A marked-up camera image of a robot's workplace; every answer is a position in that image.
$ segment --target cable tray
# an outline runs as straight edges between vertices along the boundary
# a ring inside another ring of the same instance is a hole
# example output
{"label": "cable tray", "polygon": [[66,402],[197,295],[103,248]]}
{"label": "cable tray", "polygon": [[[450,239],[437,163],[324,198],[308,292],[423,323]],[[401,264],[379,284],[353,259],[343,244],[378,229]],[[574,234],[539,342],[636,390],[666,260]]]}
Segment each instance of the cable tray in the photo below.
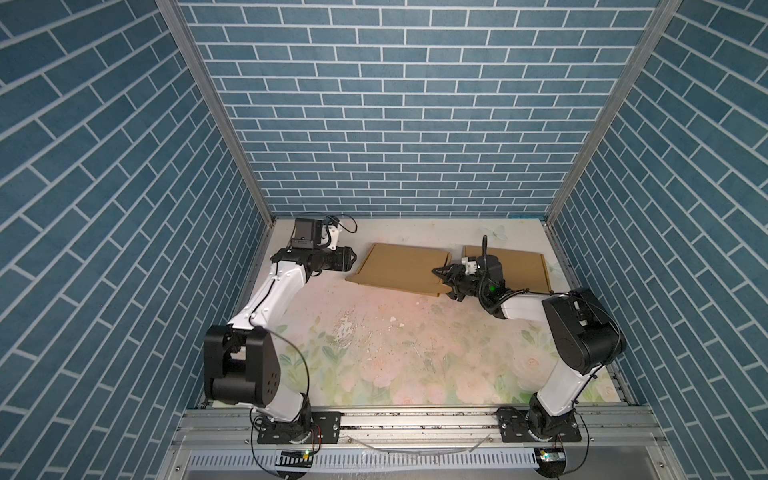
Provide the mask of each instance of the cable tray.
{"label": "cable tray", "polygon": [[[372,452],[369,449],[328,449],[314,456],[311,467],[291,466],[301,462],[297,458],[279,455],[278,450],[260,449],[256,452],[259,463],[269,470],[280,461],[281,472],[312,473],[366,473],[397,472],[404,470],[455,470],[463,468],[538,468],[533,449],[483,448],[473,452],[444,455],[413,455],[403,453]],[[197,450],[190,456],[190,471],[256,471],[259,466],[250,452]]]}

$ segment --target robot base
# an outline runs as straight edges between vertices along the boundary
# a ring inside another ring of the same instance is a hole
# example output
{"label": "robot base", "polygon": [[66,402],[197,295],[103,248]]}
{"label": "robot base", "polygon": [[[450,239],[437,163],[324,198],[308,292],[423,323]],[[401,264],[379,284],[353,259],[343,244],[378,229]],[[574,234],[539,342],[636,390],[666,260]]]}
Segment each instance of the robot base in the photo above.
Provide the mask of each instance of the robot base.
{"label": "robot base", "polygon": [[[498,417],[498,426],[502,432],[502,441],[504,443],[551,442],[553,438],[542,439],[531,433],[531,426],[528,424],[528,414],[514,407],[501,407],[496,411],[496,416]],[[563,442],[580,442],[581,433],[579,432],[573,410],[563,415],[563,417],[564,421],[558,429],[559,439]]]}
{"label": "robot base", "polygon": [[[322,441],[325,444],[339,442],[339,426],[341,425],[341,412],[312,412],[312,428],[319,427]],[[261,445],[289,445],[291,440],[305,431],[301,425],[288,422],[265,422],[259,431],[257,443]],[[312,442],[310,435],[301,443]]]}

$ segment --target blue brick wall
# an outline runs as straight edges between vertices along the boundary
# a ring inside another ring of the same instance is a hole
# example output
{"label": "blue brick wall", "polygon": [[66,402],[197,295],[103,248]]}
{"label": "blue brick wall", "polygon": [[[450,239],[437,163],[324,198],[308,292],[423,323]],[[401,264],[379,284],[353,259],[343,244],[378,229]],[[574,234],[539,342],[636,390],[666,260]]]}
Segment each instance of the blue brick wall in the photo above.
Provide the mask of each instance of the blue brick wall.
{"label": "blue brick wall", "polygon": [[541,217],[657,0],[302,3],[182,1],[278,214]]}
{"label": "blue brick wall", "polygon": [[0,478],[144,478],[263,229],[153,0],[0,3]]}
{"label": "blue brick wall", "polygon": [[690,477],[768,466],[766,24],[684,0],[554,222]]}

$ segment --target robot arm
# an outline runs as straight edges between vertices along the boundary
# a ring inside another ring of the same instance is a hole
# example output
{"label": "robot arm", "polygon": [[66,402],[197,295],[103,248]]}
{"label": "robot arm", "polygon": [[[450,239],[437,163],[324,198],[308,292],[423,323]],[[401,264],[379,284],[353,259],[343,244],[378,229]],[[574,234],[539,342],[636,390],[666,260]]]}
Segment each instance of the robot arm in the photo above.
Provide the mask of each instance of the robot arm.
{"label": "robot arm", "polygon": [[535,438],[549,440],[572,423],[577,398],[598,370],[624,351],[626,339],[589,289],[551,295],[510,290],[498,258],[486,253],[487,237],[482,247],[480,257],[465,257],[432,272],[452,288],[448,296],[453,300],[476,296],[485,311],[499,319],[548,322],[560,358],[531,397],[528,427]]}
{"label": "robot arm", "polygon": [[302,435],[310,424],[306,395],[281,381],[269,325],[278,322],[311,276],[323,270],[349,271],[357,259],[337,247],[338,219],[296,219],[287,248],[270,259],[270,272],[248,304],[227,325],[211,326],[204,339],[204,391],[208,399],[255,406],[274,422],[294,424]]}

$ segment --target cardboard sheet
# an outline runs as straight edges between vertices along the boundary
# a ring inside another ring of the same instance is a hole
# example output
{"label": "cardboard sheet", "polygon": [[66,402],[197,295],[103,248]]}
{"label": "cardboard sheet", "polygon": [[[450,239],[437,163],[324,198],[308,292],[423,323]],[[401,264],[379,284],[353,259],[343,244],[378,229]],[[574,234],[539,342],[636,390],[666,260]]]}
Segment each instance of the cardboard sheet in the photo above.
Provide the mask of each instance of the cardboard sheet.
{"label": "cardboard sheet", "polygon": [[[482,255],[482,248],[474,245],[465,246],[462,254],[463,257],[480,255]],[[498,261],[502,263],[507,288],[513,290],[528,288],[533,292],[549,292],[551,289],[547,263],[541,253],[488,248],[488,255],[496,255]]]}
{"label": "cardboard sheet", "polygon": [[374,243],[357,273],[346,280],[359,285],[439,296],[450,292],[451,287],[443,285],[432,269],[450,261],[451,253],[446,250]]}

